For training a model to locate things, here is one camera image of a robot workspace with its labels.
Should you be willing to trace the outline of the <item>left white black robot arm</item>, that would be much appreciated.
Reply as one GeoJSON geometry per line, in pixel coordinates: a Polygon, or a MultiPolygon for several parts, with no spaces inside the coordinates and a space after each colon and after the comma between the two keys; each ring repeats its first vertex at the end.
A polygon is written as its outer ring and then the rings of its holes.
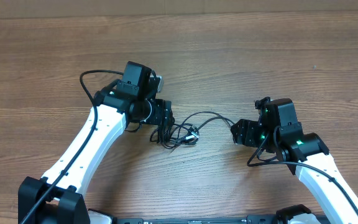
{"type": "Polygon", "coordinates": [[[80,132],[39,179],[26,177],[18,191],[19,223],[114,223],[114,217],[88,209],[85,195],[104,156],[130,123],[167,126],[171,103],[156,97],[163,78],[127,62],[121,78],[90,95],[92,107],[80,132]]]}

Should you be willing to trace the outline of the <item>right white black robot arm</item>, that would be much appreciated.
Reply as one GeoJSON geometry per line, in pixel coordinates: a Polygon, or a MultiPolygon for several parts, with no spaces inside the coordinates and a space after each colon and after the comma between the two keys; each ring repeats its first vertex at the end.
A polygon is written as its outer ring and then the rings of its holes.
{"type": "Polygon", "coordinates": [[[236,144],[255,148],[252,159],[266,151],[271,159],[247,166],[285,164],[306,186],[329,223],[358,223],[358,197],[341,175],[329,148],[316,133],[305,134],[291,99],[255,101],[256,121],[240,119],[231,126],[236,144]]]}

